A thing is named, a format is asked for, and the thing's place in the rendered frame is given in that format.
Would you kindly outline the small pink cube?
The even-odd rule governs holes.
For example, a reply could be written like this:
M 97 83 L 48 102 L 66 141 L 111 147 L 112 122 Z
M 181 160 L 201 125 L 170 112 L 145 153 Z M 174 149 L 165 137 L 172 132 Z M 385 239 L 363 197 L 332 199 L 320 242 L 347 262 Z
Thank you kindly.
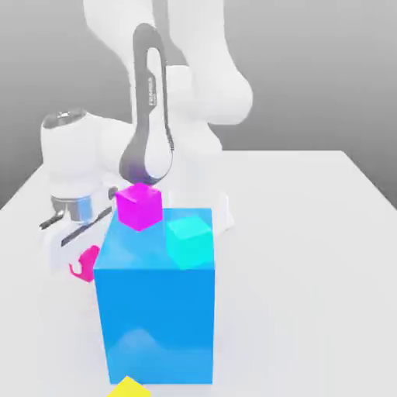
M 100 248 L 98 246 L 93 245 L 89 247 L 78 258 L 78 263 L 81 265 L 81 270 L 79 272 L 75 272 L 72 265 L 70 264 L 70 273 L 82 281 L 86 281 L 87 283 L 92 282 L 94 280 L 94 266 L 99 252 Z

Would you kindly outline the small yellow cube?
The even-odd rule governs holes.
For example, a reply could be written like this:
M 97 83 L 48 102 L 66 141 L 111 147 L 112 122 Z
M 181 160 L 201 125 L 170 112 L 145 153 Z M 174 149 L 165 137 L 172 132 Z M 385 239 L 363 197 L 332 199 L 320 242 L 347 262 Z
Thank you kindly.
M 151 397 L 151 393 L 139 382 L 126 376 L 107 397 Z

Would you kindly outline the small cyan cube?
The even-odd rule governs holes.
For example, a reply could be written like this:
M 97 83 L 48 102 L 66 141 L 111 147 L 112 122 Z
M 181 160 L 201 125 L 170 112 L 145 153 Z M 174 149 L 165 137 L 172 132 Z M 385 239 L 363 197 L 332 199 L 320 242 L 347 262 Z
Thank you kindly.
M 167 253 L 182 270 L 212 267 L 214 260 L 212 228 L 199 216 L 186 216 L 167 221 Z

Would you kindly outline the large blue box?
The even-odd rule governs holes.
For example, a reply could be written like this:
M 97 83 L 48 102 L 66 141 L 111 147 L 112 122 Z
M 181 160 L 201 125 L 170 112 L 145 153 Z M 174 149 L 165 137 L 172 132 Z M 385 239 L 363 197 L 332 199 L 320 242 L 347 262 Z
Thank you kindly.
M 166 224 L 189 216 L 212 225 L 210 209 L 165 209 L 137 232 L 112 217 L 94 266 L 109 381 L 210 384 L 213 372 L 215 258 L 183 269 L 167 253 Z

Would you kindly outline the small magenta cube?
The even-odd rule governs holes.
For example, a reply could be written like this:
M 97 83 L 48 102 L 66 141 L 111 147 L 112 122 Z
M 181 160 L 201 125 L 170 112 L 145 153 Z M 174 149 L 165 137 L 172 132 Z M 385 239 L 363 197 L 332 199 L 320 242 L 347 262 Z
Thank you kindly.
M 116 193 L 118 220 L 135 231 L 143 231 L 163 219 L 161 191 L 136 183 Z

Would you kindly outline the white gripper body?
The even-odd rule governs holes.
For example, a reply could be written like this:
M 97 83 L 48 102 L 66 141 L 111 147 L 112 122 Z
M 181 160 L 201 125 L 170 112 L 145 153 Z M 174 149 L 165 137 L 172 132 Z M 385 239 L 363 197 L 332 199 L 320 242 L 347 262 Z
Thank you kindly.
M 59 212 L 48 225 L 43 223 L 43 261 L 51 272 L 67 270 L 92 246 L 101 247 L 113 216 L 111 206 L 89 222 L 71 220 L 67 210 Z

